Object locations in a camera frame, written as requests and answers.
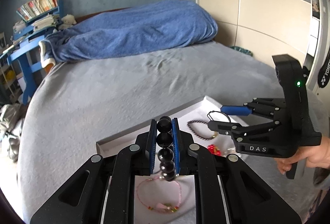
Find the blue towel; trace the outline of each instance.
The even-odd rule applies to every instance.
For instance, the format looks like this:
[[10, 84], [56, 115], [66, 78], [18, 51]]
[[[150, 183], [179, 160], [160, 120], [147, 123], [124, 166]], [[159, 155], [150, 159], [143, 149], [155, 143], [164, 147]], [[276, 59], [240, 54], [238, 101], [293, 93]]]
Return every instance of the blue towel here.
[[208, 42], [217, 30], [215, 20], [194, 2], [165, 0], [104, 12], [50, 34], [42, 57], [59, 63], [139, 55]]

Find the human hand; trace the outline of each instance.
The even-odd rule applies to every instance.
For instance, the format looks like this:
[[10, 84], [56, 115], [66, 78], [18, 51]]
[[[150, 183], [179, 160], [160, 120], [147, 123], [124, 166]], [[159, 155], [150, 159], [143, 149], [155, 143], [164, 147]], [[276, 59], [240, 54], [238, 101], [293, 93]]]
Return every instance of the human hand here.
[[299, 147], [296, 154], [290, 158], [274, 158], [277, 169], [281, 174], [290, 171], [292, 164], [300, 160], [306, 160], [306, 167], [321, 167], [330, 169], [330, 139], [323, 136], [319, 146]]

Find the black bead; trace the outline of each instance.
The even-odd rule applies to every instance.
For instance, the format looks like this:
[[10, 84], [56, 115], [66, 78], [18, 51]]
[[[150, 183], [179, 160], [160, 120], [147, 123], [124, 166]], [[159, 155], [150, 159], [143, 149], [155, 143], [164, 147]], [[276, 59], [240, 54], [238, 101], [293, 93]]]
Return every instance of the black bead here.
[[168, 119], [170, 122], [172, 122], [172, 119], [169, 116], [163, 116], [159, 120], [161, 120], [161, 119]]
[[174, 157], [173, 151], [168, 148], [160, 149], [157, 155], [161, 162], [170, 162]]
[[168, 133], [172, 130], [172, 123], [168, 119], [161, 119], [157, 123], [157, 130], [161, 133]]
[[172, 172], [175, 169], [174, 162], [172, 162], [172, 161], [170, 161], [170, 162], [161, 162], [159, 167], [160, 167], [161, 171], [165, 172], [165, 173]]
[[172, 144], [173, 138], [170, 133], [160, 133], [156, 138], [156, 142], [161, 148], [167, 148]]
[[175, 171], [169, 172], [169, 173], [164, 173], [162, 172], [162, 176], [167, 180], [167, 181], [172, 181], [175, 179]]

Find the black cord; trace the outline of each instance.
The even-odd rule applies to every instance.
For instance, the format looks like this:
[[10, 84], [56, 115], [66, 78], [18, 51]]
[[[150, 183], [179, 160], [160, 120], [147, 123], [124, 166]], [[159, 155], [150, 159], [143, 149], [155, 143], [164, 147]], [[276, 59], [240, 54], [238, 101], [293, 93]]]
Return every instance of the black cord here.
[[[212, 111], [210, 111], [210, 112], [207, 114], [207, 117], [210, 119], [210, 121], [214, 121], [214, 119], [213, 119], [213, 118], [211, 117], [211, 115], [210, 115], [211, 113], [214, 113], [214, 112], [221, 113], [222, 115], [225, 115], [226, 118], [227, 118], [227, 120], [228, 120], [228, 122], [231, 122], [230, 117], [229, 117], [227, 114], [225, 114], [224, 112], [221, 112], [221, 111], [216, 111], [216, 110], [212, 110]], [[190, 126], [192, 123], [203, 123], [203, 124], [207, 124], [207, 122], [202, 121], [202, 120], [193, 120], [193, 121], [189, 121], [189, 122], [187, 122], [187, 126], [188, 126], [189, 130], [190, 130], [195, 136], [199, 137], [200, 139], [203, 139], [203, 140], [212, 140], [212, 139], [214, 139], [214, 138], [217, 137], [216, 135], [213, 135], [213, 136], [208, 137], [208, 138], [200, 136], [200, 135], [197, 134], [197, 133], [193, 130], [193, 128]]]
[[197, 133], [192, 129], [192, 127], [190, 126], [190, 124], [192, 124], [192, 123], [203, 123], [203, 124], [207, 124], [207, 122], [205, 122], [205, 121], [199, 121], [199, 120], [194, 120], [194, 121], [189, 121], [189, 122], [187, 122], [187, 126], [188, 126], [189, 130], [190, 130], [195, 136], [199, 137], [200, 139], [203, 139], [203, 140], [212, 140], [212, 139], [214, 139], [214, 138], [217, 137], [216, 135], [213, 135], [213, 136], [208, 137], [208, 138], [200, 136], [200, 135], [197, 134]]
[[214, 113], [214, 112], [221, 113], [222, 115], [225, 115], [228, 122], [231, 122], [230, 117], [227, 114], [225, 114], [224, 112], [221, 112], [221, 111], [216, 111], [216, 110], [212, 110], [207, 114], [207, 117], [210, 119], [210, 121], [214, 121], [214, 119], [210, 115], [211, 113]]

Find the gray bed sheet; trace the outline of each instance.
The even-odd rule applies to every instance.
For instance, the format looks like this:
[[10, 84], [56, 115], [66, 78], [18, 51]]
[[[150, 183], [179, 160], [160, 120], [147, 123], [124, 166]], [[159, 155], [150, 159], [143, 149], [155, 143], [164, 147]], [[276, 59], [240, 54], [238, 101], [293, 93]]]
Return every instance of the gray bed sheet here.
[[[272, 67], [216, 42], [55, 66], [35, 92], [22, 130], [18, 183], [24, 221], [96, 153], [96, 141], [204, 95], [241, 105], [283, 92]], [[312, 98], [328, 133], [326, 110]], [[264, 122], [253, 115], [244, 120]], [[317, 192], [313, 169], [290, 181], [271, 158], [249, 156], [246, 162], [304, 216]], [[195, 223], [194, 212], [173, 223], [181, 222]]]

